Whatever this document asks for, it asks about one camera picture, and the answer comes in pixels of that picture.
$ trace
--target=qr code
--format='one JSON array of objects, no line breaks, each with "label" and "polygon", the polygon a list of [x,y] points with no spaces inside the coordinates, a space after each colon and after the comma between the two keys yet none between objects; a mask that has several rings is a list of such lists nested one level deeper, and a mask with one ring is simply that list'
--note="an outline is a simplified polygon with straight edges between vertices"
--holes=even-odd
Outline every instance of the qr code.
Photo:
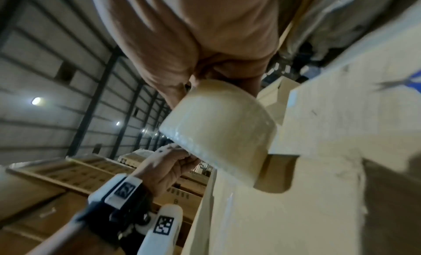
[{"label": "qr code", "polygon": [[158,218],[158,222],[155,224],[155,228],[153,229],[153,232],[157,234],[161,234],[161,235],[166,235],[166,236],[169,235],[173,221],[174,221],[173,217],[160,215]]}]

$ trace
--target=ceiling light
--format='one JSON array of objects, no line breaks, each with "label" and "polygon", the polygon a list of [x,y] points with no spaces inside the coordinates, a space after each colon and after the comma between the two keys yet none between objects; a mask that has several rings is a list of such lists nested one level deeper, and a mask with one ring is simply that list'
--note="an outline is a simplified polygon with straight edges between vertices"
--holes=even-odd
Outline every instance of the ceiling light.
[{"label": "ceiling light", "polygon": [[31,103],[32,103],[33,105],[38,105],[40,102],[41,102],[41,98],[40,98],[40,97],[36,97],[35,99],[33,99],[33,100],[31,101]]}]

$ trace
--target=roll of adhesive tape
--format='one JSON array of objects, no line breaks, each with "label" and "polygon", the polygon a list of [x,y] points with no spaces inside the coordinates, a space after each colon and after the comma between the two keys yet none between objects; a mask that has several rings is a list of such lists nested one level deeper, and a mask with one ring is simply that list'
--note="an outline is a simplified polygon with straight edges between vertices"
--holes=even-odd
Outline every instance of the roll of adhesive tape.
[{"label": "roll of adhesive tape", "polygon": [[253,186],[276,124],[247,92],[223,81],[204,80],[168,115],[160,131],[211,166]]}]

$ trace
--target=clear packing tape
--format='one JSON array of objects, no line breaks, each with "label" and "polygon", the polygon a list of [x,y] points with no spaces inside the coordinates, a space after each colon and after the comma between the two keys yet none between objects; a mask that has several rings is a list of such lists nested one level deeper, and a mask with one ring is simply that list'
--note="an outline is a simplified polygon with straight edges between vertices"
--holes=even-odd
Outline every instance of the clear packing tape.
[{"label": "clear packing tape", "polygon": [[276,123],[242,89],[204,80],[169,114],[160,131],[191,154],[253,187],[268,156]]}]

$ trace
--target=corrugated metal wall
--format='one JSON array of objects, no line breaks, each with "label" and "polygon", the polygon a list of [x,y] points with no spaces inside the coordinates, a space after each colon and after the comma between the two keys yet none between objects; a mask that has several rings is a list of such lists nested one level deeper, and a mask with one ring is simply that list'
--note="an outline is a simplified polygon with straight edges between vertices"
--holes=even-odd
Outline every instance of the corrugated metal wall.
[{"label": "corrugated metal wall", "polygon": [[[165,143],[155,134],[168,106],[116,47],[91,0],[0,4],[0,164],[91,153],[97,144],[115,158]],[[76,70],[69,84],[56,77],[63,62]],[[43,104],[32,105],[35,97]]]}]

